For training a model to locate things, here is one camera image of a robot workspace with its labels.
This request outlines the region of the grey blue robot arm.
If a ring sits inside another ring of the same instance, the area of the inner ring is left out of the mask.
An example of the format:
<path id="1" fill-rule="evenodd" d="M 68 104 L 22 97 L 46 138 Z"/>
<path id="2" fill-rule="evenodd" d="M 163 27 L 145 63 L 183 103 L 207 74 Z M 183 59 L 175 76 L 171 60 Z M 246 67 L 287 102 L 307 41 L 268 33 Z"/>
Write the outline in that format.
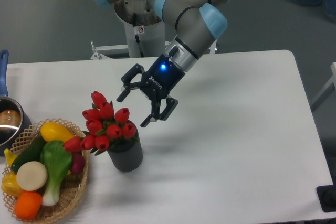
<path id="1" fill-rule="evenodd" d="M 227 28 L 217 5 L 228 0 L 94 0 L 114 7 L 124 23 L 131 58 L 155 57 L 145 70 L 134 65 L 123 77 L 123 101 L 134 89 L 151 101 L 151 112 L 142 122 L 166 120 L 178 101 L 170 91 Z"/>

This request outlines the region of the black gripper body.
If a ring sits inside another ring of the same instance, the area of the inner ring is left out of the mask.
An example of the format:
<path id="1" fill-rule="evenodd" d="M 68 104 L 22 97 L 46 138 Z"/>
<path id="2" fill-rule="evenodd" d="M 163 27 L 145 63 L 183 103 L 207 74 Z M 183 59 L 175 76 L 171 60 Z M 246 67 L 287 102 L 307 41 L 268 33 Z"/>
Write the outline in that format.
<path id="1" fill-rule="evenodd" d="M 158 100 L 165 99 L 170 91 L 185 76 L 185 72 L 177 67 L 165 54 L 161 54 L 153 65 L 141 77 L 143 86 L 140 90 L 153 100 L 154 94 Z"/>

